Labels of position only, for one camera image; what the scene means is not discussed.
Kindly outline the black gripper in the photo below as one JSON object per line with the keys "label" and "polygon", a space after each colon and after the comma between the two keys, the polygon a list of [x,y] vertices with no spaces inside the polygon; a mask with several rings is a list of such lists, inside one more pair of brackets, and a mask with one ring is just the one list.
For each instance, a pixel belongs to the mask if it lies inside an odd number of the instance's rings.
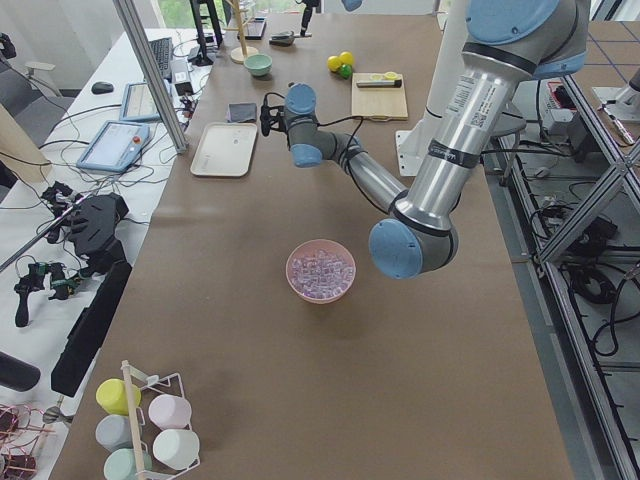
{"label": "black gripper", "polygon": [[278,105],[270,103],[270,97],[275,96],[282,100],[285,97],[276,92],[267,92],[263,96],[262,105],[260,107],[260,130],[263,136],[269,136],[272,131],[284,133],[288,132],[285,121],[285,105],[281,102]]}
{"label": "black gripper", "polygon": [[304,5],[300,25],[300,35],[306,36],[313,12],[320,6],[320,0],[300,0],[300,3]]}

